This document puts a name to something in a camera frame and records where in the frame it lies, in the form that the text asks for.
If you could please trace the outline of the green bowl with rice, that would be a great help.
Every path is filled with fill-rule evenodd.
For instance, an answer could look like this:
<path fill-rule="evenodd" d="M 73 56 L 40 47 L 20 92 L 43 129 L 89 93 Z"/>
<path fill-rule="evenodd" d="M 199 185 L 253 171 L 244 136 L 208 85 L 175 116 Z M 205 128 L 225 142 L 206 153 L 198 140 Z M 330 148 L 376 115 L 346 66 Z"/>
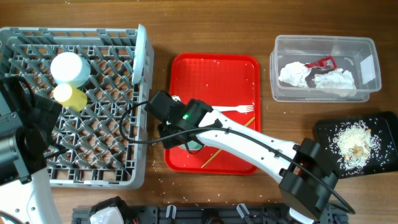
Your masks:
<path fill-rule="evenodd" d="M 196 141 L 189 141 L 179 145 L 179 148 L 187 150 L 187 151 L 199 151 L 202 149 L 204 145 L 202 143 L 198 143 Z"/>

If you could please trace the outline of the large light blue plate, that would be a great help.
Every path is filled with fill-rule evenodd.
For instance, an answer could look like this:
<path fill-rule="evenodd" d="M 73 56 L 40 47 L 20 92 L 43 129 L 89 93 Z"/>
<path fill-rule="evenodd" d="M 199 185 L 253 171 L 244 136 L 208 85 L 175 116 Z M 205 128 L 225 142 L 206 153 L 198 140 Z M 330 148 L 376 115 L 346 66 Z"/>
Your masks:
<path fill-rule="evenodd" d="M 132 83 L 138 84 L 141 81 L 144 71 L 144 62 L 146 59 L 147 32 L 146 28 L 139 24 L 137 30 L 136 47 L 134 51 Z"/>

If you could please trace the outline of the yellow plastic cup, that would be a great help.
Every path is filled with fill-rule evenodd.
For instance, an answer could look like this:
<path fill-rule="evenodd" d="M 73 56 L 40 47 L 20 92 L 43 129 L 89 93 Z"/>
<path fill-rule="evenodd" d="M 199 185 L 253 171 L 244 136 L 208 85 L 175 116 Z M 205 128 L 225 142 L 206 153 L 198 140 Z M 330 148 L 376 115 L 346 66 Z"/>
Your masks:
<path fill-rule="evenodd" d="M 88 102 L 83 91 L 66 83 L 55 87 L 53 97 L 64 108 L 71 108 L 77 112 L 83 110 Z"/>

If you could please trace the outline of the small light blue bowl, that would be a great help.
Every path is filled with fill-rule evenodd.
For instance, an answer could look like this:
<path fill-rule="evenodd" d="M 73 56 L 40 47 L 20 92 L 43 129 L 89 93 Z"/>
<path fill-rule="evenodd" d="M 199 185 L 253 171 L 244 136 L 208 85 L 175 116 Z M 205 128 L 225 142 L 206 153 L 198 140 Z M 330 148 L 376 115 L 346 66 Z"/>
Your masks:
<path fill-rule="evenodd" d="M 79 88 L 88 81 L 91 68 L 87 59 L 72 52 L 64 52 L 52 60 L 50 72 L 56 84 Z"/>

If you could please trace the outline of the red sauce packet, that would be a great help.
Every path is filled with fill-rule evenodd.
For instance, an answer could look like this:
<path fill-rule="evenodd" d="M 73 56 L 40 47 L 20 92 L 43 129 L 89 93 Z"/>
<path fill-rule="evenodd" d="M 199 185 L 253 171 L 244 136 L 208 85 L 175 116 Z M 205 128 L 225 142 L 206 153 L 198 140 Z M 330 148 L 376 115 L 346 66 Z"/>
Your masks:
<path fill-rule="evenodd" d="M 317 60 L 316 62 L 306 63 L 305 66 L 307 68 L 318 68 L 321 70 L 329 70 L 329 69 L 337 69 L 338 68 L 334 61 L 334 58 L 331 55 L 321 58 L 320 60 Z"/>

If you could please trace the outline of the white napkin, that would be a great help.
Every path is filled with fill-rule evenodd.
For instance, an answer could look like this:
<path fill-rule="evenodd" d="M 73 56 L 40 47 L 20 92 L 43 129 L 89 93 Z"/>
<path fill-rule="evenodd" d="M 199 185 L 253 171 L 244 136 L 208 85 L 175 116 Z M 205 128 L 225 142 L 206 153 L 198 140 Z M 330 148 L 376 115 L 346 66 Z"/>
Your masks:
<path fill-rule="evenodd" d="M 338 68 L 313 78 L 316 88 L 354 90 L 354 78 L 350 71 Z"/>
<path fill-rule="evenodd" d="M 305 79 L 310 75 L 311 70 L 312 69 L 306 67 L 304 63 L 289 63 L 281 69 L 279 73 L 279 81 L 295 87 L 308 88 L 308 84 Z"/>

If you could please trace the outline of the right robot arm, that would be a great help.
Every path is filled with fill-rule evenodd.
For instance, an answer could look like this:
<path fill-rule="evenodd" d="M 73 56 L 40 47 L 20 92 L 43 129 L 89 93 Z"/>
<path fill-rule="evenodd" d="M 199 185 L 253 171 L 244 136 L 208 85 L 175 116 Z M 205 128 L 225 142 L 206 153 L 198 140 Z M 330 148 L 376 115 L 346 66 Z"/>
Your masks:
<path fill-rule="evenodd" d="M 203 101 L 187 104 L 158 91 L 145 105 L 158 119 L 166 149 L 192 144 L 222 149 L 264 171 L 279 185 L 290 215 L 299 222 L 319 220 L 338 181 L 335 162 L 319 143 L 301 144 L 266 136 L 226 117 Z"/>

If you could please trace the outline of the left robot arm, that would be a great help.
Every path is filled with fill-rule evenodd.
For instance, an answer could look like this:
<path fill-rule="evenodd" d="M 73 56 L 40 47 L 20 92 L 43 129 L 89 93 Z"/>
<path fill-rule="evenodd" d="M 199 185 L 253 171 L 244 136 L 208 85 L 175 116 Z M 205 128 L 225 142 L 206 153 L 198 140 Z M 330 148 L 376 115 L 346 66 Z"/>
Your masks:
<path fill-rule="evenodd" d="M 52 137 L 61 110 L 25 78 L 1 79 L 1 217 L 11 223 L 61 222 L 47 171 L 67 150 Z"/>

